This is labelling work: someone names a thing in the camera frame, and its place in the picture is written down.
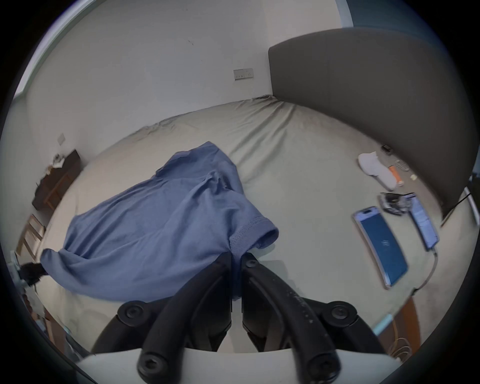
bed sheet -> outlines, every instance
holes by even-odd
[[[279,228],[278,240],[253,250],[300,295],[353,304],[374,326],[395,315],[425,277],[429,255],[408,216],[384,217],[407,259],[409,270],[390,290],[383,287],[352,214],[378,205],[385,189],[357,164],[377,151],[385,165],[395,157],[354,128],[309,108],[272,96],[228,103],[144,127],[90,162],[53,214],[37,252],[63,246],[74,215],[150,178],[177,151],[211,141],[236,164],[246,197]],[[415,192],[434,225],[440,207],[428,188],[401,172],[400,193]],[[90,349],[121,302],[72,294],[45,276],[37,292],[52,316]]]

upholstered headboard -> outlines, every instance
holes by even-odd
[[[467,184],[479,147],[451,59],[416,37],[343,28],[268,51],[273,94],[324,112],[393,148],[437,195],[444,214]]]

wooden chair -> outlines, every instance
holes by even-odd
[[[38,250],[44,234],[45,227],[34,215],[30,215],[18,240],[17,248],[15,249],[19,264],[29,262],[28,255],[33,261],[36,261],[35,252]]]

blue phone screen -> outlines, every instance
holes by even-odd
[[[385,219],[375,208],[358,217],[384,270],[385,282],[392,286],[408,270],[407,261]]]
[[[406,196],[412,202],[412,209],[410,210],[410,214],[413,218],[413,221],[417,225],[425,248],[427,249],[427,251],[429,251],[436,243],[438,243],[437,232],[435,232],[435,228],[433,227],[427,213],[423,209],[423,206],[421,205],[418,197],[414,194]]]

cord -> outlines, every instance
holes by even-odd
[[[452,214],[453,210],[456,208],[457,205],[459,205],[462,201],[464,201],[467,197],[469,197],[471,193],[469,193],[467,196],[463,197],[457,204],[455,204],[452,208],[448,210],[447,216],[443,220],[443,222],[440,224],[440,228],[444,226],[444,224],[447,222],[449,219],[450,215]]]
[[[390,348],[388,349],[387,354],[390,355],[391,357],[393,357],[394,359],[400,358],[400,356],[406,354],[407,357],[402,361],[402,362],[404,362],[407,359],[409,359],[410,356],[412,356],[412,347],[410,345],[410,342],[405,337],[398,337],[398,329],[397,329],[397,326],[396,326],[395,319],[392,320],[392,327],[393,327],[395,340],[392,343],[392,345],[390,346]],[[404,340],[406,345],[395,349],[400,340]]]
[[[437,264],[438,264],[438,254],[437,254],[437,250],[435,249],[435,247],[432,248],[432,252],[433,252],[433,256],[434,256],[432,270],[430,271],[429,275],[427,276],[425,281],[422,283],[422,285],[419,286],[418,288],[413,289],[412,296],[415,295],[415,293],[417,293],[420,289],[422,289],[429,282],[430,278],[432,277],[433,273],[435,272],[435,268],[437,267]]]
[[[395,319],[392,320],[392,327],[393,327],[393,333],[394,333],[394,342],[393,344],[390,346],[390,348],[388,349],[388,354],[391,356],[392,355],[392,352],[393,350],[395,349],[397,343],[398,343],[398,329],[396,327],[396,322],[395,322]]]

